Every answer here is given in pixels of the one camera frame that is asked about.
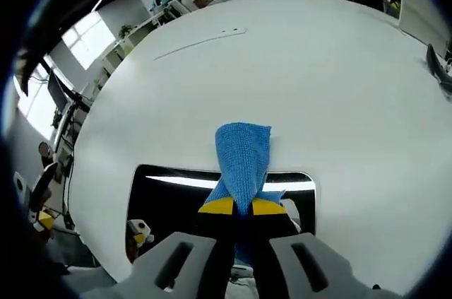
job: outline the blue cloth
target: blue cloth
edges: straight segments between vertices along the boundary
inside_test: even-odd
[[[217,130],[221,178],[206,203],[231,196],[241,217],[248,214],[255,197],[280,203],[282,192],[262,192],[270,160],[270,129],[235,122]]]

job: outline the potted plant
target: potted plant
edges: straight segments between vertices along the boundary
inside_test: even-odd
[[[133,30],[131,25],[122,25],[121,29],[119,30],[119,37],[121,39],[124,39],[130,32]]]

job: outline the white table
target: white table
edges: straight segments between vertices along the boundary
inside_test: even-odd
[[[131,270],[137,165],[219,170],[215,130],[243,121],[273,126],[270,171],[313,177],[318,238],[367,285],[408,291],[451,227],[452,107],[395,22],[341,0],[234,0],[144,39],[76,143],[71,214],[101,265]]]

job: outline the black slot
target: black slot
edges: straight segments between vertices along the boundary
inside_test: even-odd
[[[319,264],[303,244],[292,245],[300,264],[303,266],[313,292],[317,293],[328,287],[328,281]]]
[[[179,275],[186,258],[189,257],[193,245],[187,242],[181,242],[168,258],[166,264],[163,266],[162,271],[159,273],[155,285],[162,290],[166,288],[173,288],[174,281]]]

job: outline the computer monitor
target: computer monitor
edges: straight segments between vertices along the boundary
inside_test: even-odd
[[[63,91],[64,87],[62,85],[63,83],[57,78],[57,76],[55,76],[54,73],[49,74],[47,89],[49,90],[52,99],[54,99],[56,108],[60,113],[64,111],[64,108],[68,103],[68,99]]]

